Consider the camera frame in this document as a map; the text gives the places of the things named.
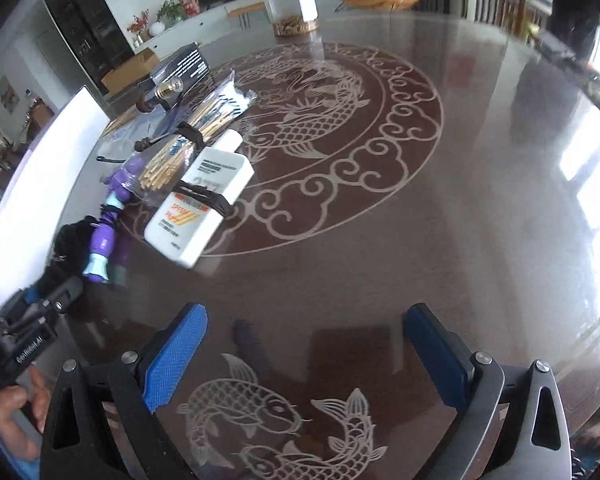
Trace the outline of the black rectangular box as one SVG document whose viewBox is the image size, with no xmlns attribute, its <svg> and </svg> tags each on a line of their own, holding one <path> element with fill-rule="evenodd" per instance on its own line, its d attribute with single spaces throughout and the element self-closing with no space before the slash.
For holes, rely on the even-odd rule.
<svg viewBox="0 0 600 480">
<path fill-rule="evenodd" d="M 180 47 L 150 74 L 154 87 L 174 77 L 181 78 L 184 88 L 172 107 L 181 100 L 193 98 L 213 86 L 209 64 L 196 42 Z"/>
</svg>

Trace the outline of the wooden dining chair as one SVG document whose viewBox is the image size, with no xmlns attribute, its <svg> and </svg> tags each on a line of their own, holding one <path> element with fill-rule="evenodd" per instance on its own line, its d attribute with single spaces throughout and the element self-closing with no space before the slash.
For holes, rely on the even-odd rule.
<svg viewBox="0 0 600 480">
<path fill-rule="evenodd" d="M 528 0 L 463 0 L 462 18 L 495 26 L 509 35 L 521 37 Z"/>
</svg>

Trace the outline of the cardboard box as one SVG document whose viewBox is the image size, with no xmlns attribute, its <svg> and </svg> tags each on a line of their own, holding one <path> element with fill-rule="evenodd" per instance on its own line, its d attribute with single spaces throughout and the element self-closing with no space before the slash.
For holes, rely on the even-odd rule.
<svg viewBox="0 0 600 480">
<path fill-rule="evenodd" d="M 159 64 L 160 60 L 153 50 L 141 50 L 119 67 L 106 73 L 102 77 L 102 84 L 109 93 L 117 94 L 130 84 L 148 76 Z"/>
</svg>

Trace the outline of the clear plastic case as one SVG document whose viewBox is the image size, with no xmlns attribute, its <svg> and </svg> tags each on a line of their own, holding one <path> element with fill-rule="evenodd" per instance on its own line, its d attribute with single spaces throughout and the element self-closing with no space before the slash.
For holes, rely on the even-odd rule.
<svg viewBox="0 0 600 480">
<path fill-rule="evenodd" d="M 132 136 L 132 138 L 143 138 L 144 136 L 161 136 L 172 129 L 176 117 L 176 110 L 166 112 L 162 107 L 155 108 L 151 113 L 138 114 L 129 122 L 120 126 L 113 132 L 118 136 Z"/>
</svg>

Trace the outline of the wooden bench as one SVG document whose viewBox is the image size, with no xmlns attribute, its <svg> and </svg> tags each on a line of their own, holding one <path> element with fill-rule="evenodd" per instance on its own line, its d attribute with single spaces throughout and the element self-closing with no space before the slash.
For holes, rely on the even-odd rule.
<svg viewBox="0 0 600 480">
<path fill-rule="evenodd" d="M 250 14 L 265 11 L 265 3 L 262 1 L 240 6 L 227 12 L 228 18 L 237 18 L 241 29 L 250 29 Z"/>
</svg>

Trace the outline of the thin frame eyeglasses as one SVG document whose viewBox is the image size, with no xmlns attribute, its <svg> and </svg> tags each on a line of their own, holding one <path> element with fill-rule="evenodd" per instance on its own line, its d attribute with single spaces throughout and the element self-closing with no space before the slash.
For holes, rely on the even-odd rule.
<svg viewBox="0 0 600 480">
<path fill-rule="evenodd" d="M 132 138 L 132 136 L 110 134 L 97 149 L 96 160 L 106 164 L 122 164 L 135 153 L 145 151 L 169 136 L 169 133 L 165 133 L 161 136 Z"/>
</svg>

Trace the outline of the white tv cabinet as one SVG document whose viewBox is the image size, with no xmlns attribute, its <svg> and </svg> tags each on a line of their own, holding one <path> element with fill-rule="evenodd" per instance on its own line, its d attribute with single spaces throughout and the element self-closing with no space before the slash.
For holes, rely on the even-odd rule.
<svg viewBox="0 0 600 480">
<path fill-rule="evenodd" d="M 234 0 L 223 3 L 210 10 L 201 12 L 193 18 L 179 21 L 164 32 L 133 48 L 135 54 L 144 49 L 155 52 L 158 58 L 166 58 L 180 47 L 196 42 L 200 46 L 210 44 L 232 32 L 241 32 L 237 18 L 228 18 L 227 12 L 240 6 L 256 3 L 263 0 Z M 252 25 L 268 26 L 268 14 L 265 11 L 250 14 L 250 28 Z"/>
</svg>

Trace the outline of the black folded cloth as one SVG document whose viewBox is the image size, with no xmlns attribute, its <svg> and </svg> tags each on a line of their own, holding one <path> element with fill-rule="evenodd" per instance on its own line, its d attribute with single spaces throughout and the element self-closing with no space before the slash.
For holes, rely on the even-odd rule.
<svg viewBox="0 0 600 480">
<path fill-rule="evenodd" d="M 61 284 L 84 271 L 90 258 L 91 238 L 98 221 L 93 216 L 65 224 L 58 231 L 47 271 L 54 284 Z"/>
</svg>

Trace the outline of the black display cabinet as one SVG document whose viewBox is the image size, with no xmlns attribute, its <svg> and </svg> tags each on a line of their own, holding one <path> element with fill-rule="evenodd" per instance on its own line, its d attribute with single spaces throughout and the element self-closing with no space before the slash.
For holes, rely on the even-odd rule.
<svg viewBox="0 0 600 480">
<path fill-rule="evenodd" d="M 105 0 L 43 0 L 72 54 L 104 96 L 102 80 L 133 51 Z"/>
</svg>

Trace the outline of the white storage bin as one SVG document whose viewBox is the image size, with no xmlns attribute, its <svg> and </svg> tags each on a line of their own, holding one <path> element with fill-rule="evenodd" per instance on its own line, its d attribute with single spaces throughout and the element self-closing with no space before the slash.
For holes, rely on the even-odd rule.
<svg viewBox="0 0 600 480">
<path fill-rule="evenodd" d="M 45 270 L 73 185 L 108 122 L 83 87 L 17 167 L 0 201 L 0 307 Z"/>
</svg>

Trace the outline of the clear cylindrical jar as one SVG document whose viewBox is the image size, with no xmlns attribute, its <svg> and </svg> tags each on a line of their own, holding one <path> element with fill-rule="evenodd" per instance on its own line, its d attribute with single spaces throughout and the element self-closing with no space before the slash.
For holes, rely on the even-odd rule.
<svg viewBox="0 0 600 480">
<path fill-rule="evenodd" d="M 315 0 L 264 0 L 264 3 L 277 38 L 306 35 L 320 26 Z"/>
</svg>

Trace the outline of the purple toy figure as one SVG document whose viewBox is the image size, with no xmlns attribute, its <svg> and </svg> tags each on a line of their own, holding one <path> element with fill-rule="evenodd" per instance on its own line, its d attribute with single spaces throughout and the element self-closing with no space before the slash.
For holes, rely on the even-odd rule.
<svg viewBox="0 0 600 480">
<path fill-rule="evenodd" d="M 108 283 L 108 261 L 114 252 L 117 228 L 126 203 L 132 197 L 132 183 L 145 163 L 139 154 L 132 155 L 108 180 L 108 193 L 100 205 L 100 216 L 90 240 L 90 254 L 83 276 L 91 283 Z"/>
</svg>

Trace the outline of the white sunscreen bottle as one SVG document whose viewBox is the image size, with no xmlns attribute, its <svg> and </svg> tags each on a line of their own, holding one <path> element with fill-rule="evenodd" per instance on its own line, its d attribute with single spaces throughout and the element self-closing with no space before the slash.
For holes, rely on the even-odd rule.
<svg viewBox="0 0 600 480">
<path fill-rule="evenodd" d="M 197 155 L 147 223 L 146 242 L 183 268 L 194 266 L 254 175 L 237 151 L 240 144 L 240 133 L 225 130 Z"/>
</svg>

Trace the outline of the red flowers in vase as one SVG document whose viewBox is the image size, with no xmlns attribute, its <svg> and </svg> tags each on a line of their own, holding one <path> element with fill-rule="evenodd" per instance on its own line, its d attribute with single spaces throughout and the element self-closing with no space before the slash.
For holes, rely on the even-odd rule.
<svg viewBox="0 0 600 480">
<path fill-rule="evenodd" d="M 143 44 L 149 38 L 149 10 L 145 9 L 140 14 L 133 16 L 133 21 L 126 26 L 126 31 L 132 35 L 134 46 Z"/>
</svg>

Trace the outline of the bagged wooden sticks bundle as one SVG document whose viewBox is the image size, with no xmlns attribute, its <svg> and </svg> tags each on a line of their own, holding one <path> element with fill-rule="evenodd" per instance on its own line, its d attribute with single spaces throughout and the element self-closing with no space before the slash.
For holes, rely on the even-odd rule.
<svg viewBox="0 0 600 480">
<path fill-rule="evenodd" d="M 242 92 L 235 86 L 235 71 L 231 70 L 178 124 L 174 138 L 148 160 L 138 177 L 140 189 L 157 192 L 178 180 L 195 157 L 248 110 L 256 96 L 251 90 Z"/>
</svg>

